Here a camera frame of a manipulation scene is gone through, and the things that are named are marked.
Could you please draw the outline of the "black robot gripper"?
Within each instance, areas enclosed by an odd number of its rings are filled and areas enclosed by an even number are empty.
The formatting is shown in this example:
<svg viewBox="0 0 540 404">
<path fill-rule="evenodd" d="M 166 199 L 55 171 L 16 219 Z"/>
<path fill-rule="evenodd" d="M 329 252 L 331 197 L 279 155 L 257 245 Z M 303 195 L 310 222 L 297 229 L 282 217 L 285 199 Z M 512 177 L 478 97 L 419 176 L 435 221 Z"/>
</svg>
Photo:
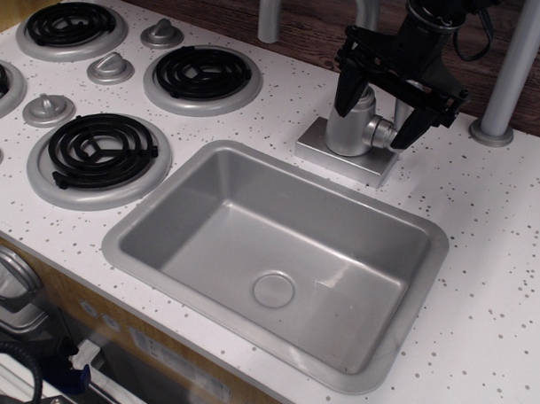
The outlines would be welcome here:
<svg viewBox="0 0 540 404">
<path fill-rule="evenodd" d="M 396 35 L 349 26 L 337 53 L 340 76 L 334 107 L 346 117 L 373 84 L 413 108 L 390 148 L 403 151 L 432 126 L 449 127 L 470 93 L 442 62 L 461 26 L 425 11 L 407 11 Z"/>
</svg>

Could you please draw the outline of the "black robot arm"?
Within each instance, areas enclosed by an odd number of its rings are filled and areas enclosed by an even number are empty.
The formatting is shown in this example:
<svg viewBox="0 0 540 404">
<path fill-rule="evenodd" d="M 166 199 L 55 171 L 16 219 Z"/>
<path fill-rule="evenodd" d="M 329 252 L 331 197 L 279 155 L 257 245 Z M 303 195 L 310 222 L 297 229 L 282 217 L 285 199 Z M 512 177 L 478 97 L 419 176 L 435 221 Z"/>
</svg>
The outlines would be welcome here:
<svg viewBox="0 0 540 404">
<path fill-rule="evenodd" d="M 340 76 L 335 109 L 345 117 L 374 84 L 409 105 L 412 112 L 390 144 L 404 150 L 431 127 L 449 127 L 471 93 L 442 62 L 447 43 L 458 43 L 458 31 L 469 14 L 480 17 L 493 37 L 488 8 L 499 0 L 408 0 L 407 15 L 396 35 L 348 26 L 337 52 Z"/>
</svg>

